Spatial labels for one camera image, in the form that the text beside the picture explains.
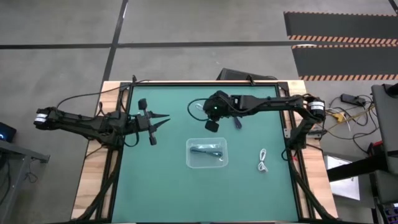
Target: plastic container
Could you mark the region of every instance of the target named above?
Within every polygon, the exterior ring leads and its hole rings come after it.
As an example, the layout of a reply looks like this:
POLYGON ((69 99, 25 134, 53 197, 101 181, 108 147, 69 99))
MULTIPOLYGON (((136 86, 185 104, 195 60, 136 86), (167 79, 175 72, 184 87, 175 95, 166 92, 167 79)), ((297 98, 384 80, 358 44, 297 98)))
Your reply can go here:
POLYGON ((187 166, 192 169, 221 168, 228 164, 225 138, 197 138, 187 141, 187 166))

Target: green table surface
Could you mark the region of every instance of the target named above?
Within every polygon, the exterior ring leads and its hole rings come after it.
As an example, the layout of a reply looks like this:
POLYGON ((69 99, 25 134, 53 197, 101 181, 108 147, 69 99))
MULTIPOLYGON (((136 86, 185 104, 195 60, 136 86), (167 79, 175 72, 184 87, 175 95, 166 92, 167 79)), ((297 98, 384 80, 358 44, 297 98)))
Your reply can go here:
MULTIPOLYGON (((189 116, 187 105, 217 90, 229 95, 276 96, 274 86, 134 87, 131 114, 139 112, 137 102, 146 98, 148 110, 169 114, 171 120, 155 133, 157 145, 149 144, 148 133, 140 133, 136 147, 124 148, 113 223, 297 221, 289 167, 280 156, 284 150, 280 113, 241 118, 240 130, 231 118, 224 118, 218 132, 212 133, 205 129, 205 122, 189 116), (185 144, 190 138, 225 138, 228 165, 189 168, 185 144), (262 148, 267 149, 266 173, 257 170, 262 148)), ((195 104, 191 110, 206 118, 195 104)), ((163 119, 152 119, 152 124, 163 119)), ((126 138, 128 144, 135 140, 135 134, 126 138)))

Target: wooden table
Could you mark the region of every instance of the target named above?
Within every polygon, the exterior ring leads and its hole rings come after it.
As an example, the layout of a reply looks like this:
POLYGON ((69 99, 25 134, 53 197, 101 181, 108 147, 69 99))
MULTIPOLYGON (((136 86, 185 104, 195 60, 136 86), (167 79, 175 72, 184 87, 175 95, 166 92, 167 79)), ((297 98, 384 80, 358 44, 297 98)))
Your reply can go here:
MULTIPOLYGON (((151 82, 175 82, 175 81, 151 81, 151 82)), ((230 83, 242 83, 248 81, 179 81, 179 82, 230 82, 230 83)), ((256 82, 287 82, 289 84, 290 95, 303 95, 307 93, 305 89, 304 81, 301 80, 278 80, 278 81, 256 81, 256 82)), ((121 82, 104 82, 102 91, 110 90, 120 86, 121 82)), ((116 102, 119 91, 114 90, 107 93, 101 94, 99 100, 103 103, 103 111, 105 113, 112 112, 116 108, 116 102)), ((287 127, 289 128, 290 119, 288 112, 284 113, 287 127)), ((294 119, 296 124, 299 124, 302 120, 301 116, 294 113, 294 119)), ((315 139, 307 139, 307 143, 320 147, 319 141, 315 139)), ((96 141, 90 141, 87 148, 87 154, 99 148, 100 144, 96 141)), ((335 201, 331 193, 331 188, 326 173, 325 163, 323 161, 322 152, 318 149, 307 147, 302 150, 305 170, 307 172, 307 178, 311 191, 314 193, 318 201, 326 208, 329 214, 337 217, 337 211, 335 201)), ((72 218, 79 217, 87 208, 87 206, 93 201, 96 194, 99 192, 101 187, 101 180, 104 172, 104 165, 106 160, 107 149, 100 149, 98 152, 92 154, 85 160, 83 170, 81 172, 80 183, 78 186, 75 204, 73 206, 72 218)), ((308 216, 307 203, 303 192, 299 187, 300 201, 302 205, 302 211, 304 217, 308 216)), ((103 207, 103 215, 106 216, 109 207, 109 196, 110 190, 108 191, 103 207)))

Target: concrete floor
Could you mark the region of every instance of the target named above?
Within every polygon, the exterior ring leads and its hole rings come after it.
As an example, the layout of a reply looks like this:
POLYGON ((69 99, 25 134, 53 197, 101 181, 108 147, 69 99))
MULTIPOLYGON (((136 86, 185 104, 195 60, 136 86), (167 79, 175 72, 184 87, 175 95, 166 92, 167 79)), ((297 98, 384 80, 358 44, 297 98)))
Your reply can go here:
MULTIPOLYGON (((111 42, 122 0, 0 0, 0 44, 111 42)), ((283 11, 394 14, 387 0, 131 0, 119 42, 287 40, 283 11)), ((100 89, 109 50, 0 50, 0 121, 18 130, 16 144, 51 154, 39 176, 21 192, 13 223, 61 222, 70 218, 87 141, 64 131, 33 126, 37 108, 100 89)), ((279 79, 298 79, 289 47, 119 49, 110 80, 214 80, 223 68, 279 79)), ((341 93, 369 94, 364 82, 307 82, 310 93, 330 101, 341 93)), ((97 97, 72 100, 63 110, 93 115, 97 97)), ((355 127, 370 131, 372 125, 355 127)), ((344 125, 335 133, 349 134, 344 125)), ((358 140, 366 147, 379 132, 358 140)), ((326 152, 363 157, 351 141, 325 136, 326 152)), ((345 221, 371 222, 370 209, 336 198, 345 221)))

